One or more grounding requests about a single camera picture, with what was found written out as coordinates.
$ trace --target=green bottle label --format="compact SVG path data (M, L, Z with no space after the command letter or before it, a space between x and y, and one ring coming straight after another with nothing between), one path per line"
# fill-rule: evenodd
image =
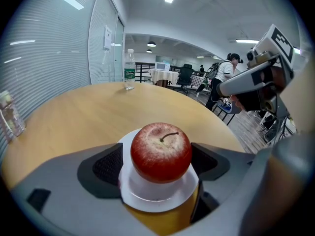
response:
M125 79L134 79L135 70L136 69L132 69L132 68L125 69Z

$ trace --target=water bottle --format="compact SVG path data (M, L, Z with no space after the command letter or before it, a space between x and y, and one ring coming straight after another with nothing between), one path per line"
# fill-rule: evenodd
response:
M136 62L134 60L133 49L128 49L128 56L125 61L125 89L134 89L136 73Z

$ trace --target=red apple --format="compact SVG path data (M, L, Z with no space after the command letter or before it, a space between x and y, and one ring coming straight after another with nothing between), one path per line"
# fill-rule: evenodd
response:
M131 144L132 163L141 177L154 183L179 179L191 162L191 145L178 127L156 122L143 127Z

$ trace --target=white ceiling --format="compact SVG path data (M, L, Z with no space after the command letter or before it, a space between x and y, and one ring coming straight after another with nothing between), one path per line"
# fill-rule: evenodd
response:
M155 42L157 46L147 46L149 41ZM212 58L213 56L215 56L214 54L202 48L195 47L187 43L149 35L126 34L125 50L130 48L133 48L136 53L145 53L147 49L151 49L154 54L162 56L170 56L176 54L190 58L197 58L197 56Z
M295 10L287 0L174 0L172 4L164 0L127 1L130 22L141 21L152 25L163 22L188 34L191 32L213 43L207 51L214 55L220 53L221 58L234 52L244 59L252 45L238 44L235 39L259 40L272 24L280 28L293 46L300 48L301 29Z

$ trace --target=person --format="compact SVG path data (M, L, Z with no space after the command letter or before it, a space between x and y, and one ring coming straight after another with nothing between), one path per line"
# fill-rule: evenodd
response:
M218 73L211 82L212 90L208 102L206 104L206 108L209 109L210 111L212 111L213 106L220 98L217 92L217 85L223 81L228 80L229 78L232 78L238 63L241 63L240 56L236 53L233 54L229 53L227 55L226 60L219 65Z

